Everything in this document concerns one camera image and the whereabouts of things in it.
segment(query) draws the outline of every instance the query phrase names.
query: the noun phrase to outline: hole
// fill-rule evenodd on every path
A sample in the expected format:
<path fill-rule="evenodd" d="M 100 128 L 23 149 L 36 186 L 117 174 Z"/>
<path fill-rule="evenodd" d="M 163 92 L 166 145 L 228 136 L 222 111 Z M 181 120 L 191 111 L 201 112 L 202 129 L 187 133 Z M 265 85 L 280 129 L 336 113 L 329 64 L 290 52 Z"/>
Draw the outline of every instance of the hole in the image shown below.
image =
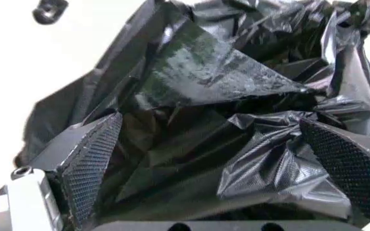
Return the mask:
<path fill-rule="evenodd" d="M 15 174 L 16 175 L 22 175 L 22 174 L 25 174 L 26 172 L 28 172 L 29 170 L 30 170 L 30 167 L 28 167 L 28 166 L 20 167 L 18 170 L 15 171 Z"/>
<path fill-rule="evenodd" d="M 168 231 L 191 231 L 191 228 L 183 223 L 176 223 Z"/>
<path fill-rule="evenodd" d="M 284 229 L 275 223 L 266 223 L 262 226 L 261 231 L 284 231 Z"/>

